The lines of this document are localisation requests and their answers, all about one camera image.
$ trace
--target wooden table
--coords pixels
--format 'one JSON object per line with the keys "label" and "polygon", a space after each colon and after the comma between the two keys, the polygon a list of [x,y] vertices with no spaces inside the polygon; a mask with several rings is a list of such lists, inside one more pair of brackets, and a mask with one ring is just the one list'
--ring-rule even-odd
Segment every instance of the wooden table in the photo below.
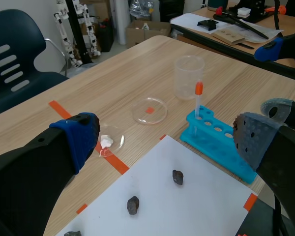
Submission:
{"label": "wooden table", "polygon": [[[131,167],[159,142],[163,134],[179,141],[187,126],[185,118],[194,109],[194,101],[180,101],[173,94],[174,61],[183,55],[204,58],[203,104],[227,124],[231,125],[240,113],[259,113],[261,103],[267,99],[295,100],[295,80],[168,37],[156,36],[0,114],[0,154],[25,145],[50,123],[61,119],[48,105],[55,100],[71,115],[93,112],[100,118],[101,125],[123,129],[125,144],[115,154]],[[133,120],[133,103],[147,96],[166,102],[169,113],[163,122],[142,125]],[[119,177],[119,172],[105,159],[98,158],[94,151],[61,194],[45,236],[59,232],[83,204],[89,205]],[[249,187],[259,193],[263,185],[257,177]]]}
{"label": "wooden table", "polygon": [[[231,2],[229,6],[234,6],[235,3]],[[215,14],[214,11],[208,10],[206,7],[200,10],[193,12],[193,14],[212,18]],[[257,23],[260,26],[275,29],[274,17],[270,16],[264,20]],[[280,15],[279,14],[279,26],[280,29],[284,30],[282,34],[284,36],[295,33],[295,17]],[[172,28],[179,30],[183,33],[183,37],[179,36],[178,40],[190,43],[192,45],[220,53],[226,56],[233,57],[245,63],[255,65],[257,67],[290,77],[295,79],[295,60],[294,59],[280,59],[276,62],[259,62],[254,59],[253,55],[255,51],[267,44],[272,40],[268,40],[265,43],[250,43],[244,42],[244,44],[253,47],[254,49],[247,49],[238,45],[228,45],[227,43],[222,42],[221,40],[213,37],[211,34],[196,31],[193,29],[188,29],[184,27],[179,27],[176,25],[171,25]]]}

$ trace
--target blue test tube rack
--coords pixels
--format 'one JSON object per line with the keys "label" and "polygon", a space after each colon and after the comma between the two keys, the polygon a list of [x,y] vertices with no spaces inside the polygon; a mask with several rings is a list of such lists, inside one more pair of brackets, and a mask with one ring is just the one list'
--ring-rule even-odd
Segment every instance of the blue test tube rack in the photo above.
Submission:
{"label": "blue test tube rack", "polygon": [[189,126],[182,132],[180,139],[242,178],[243,181],[252,183],[257,174],[237,153],[233,128],[214,118],[214,112],[204,106],[200,106],[199,116],[200,119],[195,119],[195,111],[187,116]]}

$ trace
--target wooden block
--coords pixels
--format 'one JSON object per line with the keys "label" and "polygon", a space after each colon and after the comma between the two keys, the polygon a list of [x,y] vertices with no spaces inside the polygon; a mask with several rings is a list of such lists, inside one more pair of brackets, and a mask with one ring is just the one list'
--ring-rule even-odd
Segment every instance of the wooden block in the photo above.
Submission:
{"label": "wooden block", "polygon": [[212,36],[222,40],[229,45],[235,45],[245,41],[245,38],[243,36],[229,29],[220,29],[214,32]]}

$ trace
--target plastic beaker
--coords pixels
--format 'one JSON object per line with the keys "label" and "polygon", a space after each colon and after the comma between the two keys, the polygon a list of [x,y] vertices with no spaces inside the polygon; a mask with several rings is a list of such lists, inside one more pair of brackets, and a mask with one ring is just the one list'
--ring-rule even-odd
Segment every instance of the plastic beaker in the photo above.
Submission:
{"label": "plastic beaker", "polygon": [[174,94],[183,100],[195,98],[195,87],[198,81],[202,81],[203,67],[202,57],[183,56],[175,61]]}

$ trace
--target gray gripper finger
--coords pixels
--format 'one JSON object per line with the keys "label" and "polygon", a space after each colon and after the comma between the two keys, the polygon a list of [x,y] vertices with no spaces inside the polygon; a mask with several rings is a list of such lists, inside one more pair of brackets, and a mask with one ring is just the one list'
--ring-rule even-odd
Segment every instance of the gray gripper finger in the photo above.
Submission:
{"label": "gray gripper finger", "polygon": [[237,152],[255,171],[282,124],[259,114],[243,113],[233,125]]}
{"label": "gray gripper finger", "polygon": [[292,102],[285,98],[274,98],[264,102],[260,110],[266,117],[284,123],[291,112]]}

